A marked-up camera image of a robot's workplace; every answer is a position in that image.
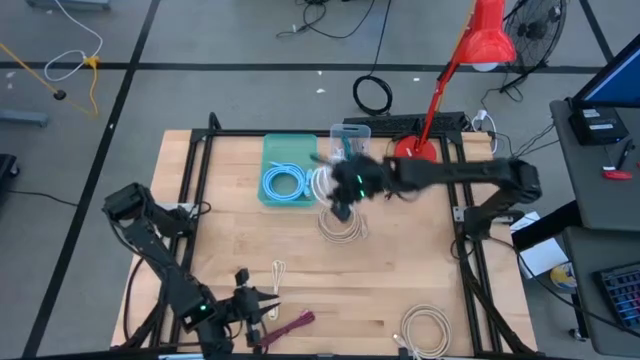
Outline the backlit keyboard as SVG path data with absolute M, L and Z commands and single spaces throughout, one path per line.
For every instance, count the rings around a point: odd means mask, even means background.
M 595 271 L 592 279 L 616 322 L 640 332 L 640 262 Z

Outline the computer monitor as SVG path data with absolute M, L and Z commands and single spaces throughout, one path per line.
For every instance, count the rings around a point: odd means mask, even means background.
M 574 97 L 581 104 L 640 108 L 640 34 Z

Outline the red desk lamp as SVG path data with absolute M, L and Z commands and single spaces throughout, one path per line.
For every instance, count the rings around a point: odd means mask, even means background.
M 429 141 L 433 121 L 448 82 L 460 65 L 471 65 L 478 71 L 490 71 L 500 63 L 516 58 L 512 41 L 503 30 L 506 0 L 473 0 L 473 8 L 459 41 L 445 69 L 437 78 L 422 132 L 396 142 L 395 157 L 426 159 L 434 162 L 437 154 Z

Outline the yellow blue round object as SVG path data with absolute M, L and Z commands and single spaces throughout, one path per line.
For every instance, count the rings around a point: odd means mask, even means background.
M 549 272 L 549 279 L 560 289 L 569 290 L 577 287 L 577 280 L 571 262 L 566 262 L 552 268 Z

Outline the white power adapter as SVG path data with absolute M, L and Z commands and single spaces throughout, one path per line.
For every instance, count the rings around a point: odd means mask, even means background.
M 470 121 L 471 127 L 474 132 L 484 132 L 483 125 L 488 123 L 490 128 L 485 132 L 491 137 L 491 152 L 495 154 L 497 152 L 497 141 L 495 140 L 497 127 L 493 118 L 489 115 L 489 113 L 480 109 L 476 115 Z

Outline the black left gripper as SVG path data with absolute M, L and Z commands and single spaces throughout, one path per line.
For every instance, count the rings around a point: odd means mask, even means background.
M 247 330 L 253 330 L 254 325 L 261 321 L 265 315 L 278 310 L 278 305 L 260 307 L 260 303 L 279 303 L 279 295 L 260 292 L 256 287 L 237 287 L 233 292 L 233 317 L 237 322 L 246 326 Z

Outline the clear plastic bin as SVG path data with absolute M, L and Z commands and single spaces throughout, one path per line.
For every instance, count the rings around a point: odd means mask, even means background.
M 371 129 L 367 125 L 334 124 L 330 128 L 329 161 L 350 160 L 369 152 Z

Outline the white paper sheets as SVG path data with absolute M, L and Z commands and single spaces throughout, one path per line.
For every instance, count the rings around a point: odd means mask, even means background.
M 569 261 L 555 238 L 549 238 L 526 250 L 521 250 L 523 261 L 519 267 L 525 279 L 531 279 Z

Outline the black pen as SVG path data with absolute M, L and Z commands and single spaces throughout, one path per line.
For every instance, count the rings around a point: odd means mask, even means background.
M 635 144 L 634 144 L 634 140 L 633 139 L 629 139 L 624 146 L 624 149 L 618 159 L 618 162 L 616 164 L 616 169 L 617 170 L 621 170 L 624 166 L 624 163 L 626 162 L 626 159 L 628 158 L 629 154 L 635 149 Z

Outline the grey desk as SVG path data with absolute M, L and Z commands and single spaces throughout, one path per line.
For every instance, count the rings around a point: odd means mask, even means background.
M 635 149 L 623 166 L 632 178 L 612 180 L 603 176 L 603 168 L 617 163 L 624 144 L 582 146 L 569 124 L 568 103 L 554 100 L 549 107 L 583 225 L 597 230 L 640 232 L 640 109 L 617 110 Z
M 568 227 L 562 238 L 575 272 L 581 308 L 614 322 L 615 318 L 593 280 L 593 273 L 640 262 L 640 233 Z M 585 321 L 597 353 L 640 359 L 640 338 L 589 315 Z

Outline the green translucent plastic bin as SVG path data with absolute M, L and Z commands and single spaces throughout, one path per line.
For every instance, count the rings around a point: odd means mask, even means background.
M 268 207 L 310 207 L 316 197 L 311 175 L 316 164 L 317 137 L 270 133 L 263 138 L 258 199 Z

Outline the black floor fan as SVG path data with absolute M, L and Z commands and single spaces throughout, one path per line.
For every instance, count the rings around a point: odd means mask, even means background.
M 503 18 L 503 25 L 516 51 L 515 60 L 507 67 L 518 77 L 504 84 L 501 93 L 548 65 L 548 58 L 562 35 L 566 12 L 567 0 L 516 1 Z

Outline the black caster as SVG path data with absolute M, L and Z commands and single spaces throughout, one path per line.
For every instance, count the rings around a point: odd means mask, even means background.
M 15 178 L 20 174 L 17 157 L 11 154 L 0 154 L 0 180 Z

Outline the black power strip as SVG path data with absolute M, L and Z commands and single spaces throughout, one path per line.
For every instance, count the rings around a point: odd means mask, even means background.
M 385 115 L 344 118 L 349 125 L 366 125 L 373 133 L 409 133 L 420 135 L 426 124 L 425 114 Z M 432 122 L 431 132 L 467 131 L 470 124 L 463 112 L 437 113 Z

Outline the grey metal floor foot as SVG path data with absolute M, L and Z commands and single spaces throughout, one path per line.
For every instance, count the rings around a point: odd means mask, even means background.
M 44 128 L 48 125 L 49 117 L 41 112 L 0 109 L 0 122 L 20 123 Z

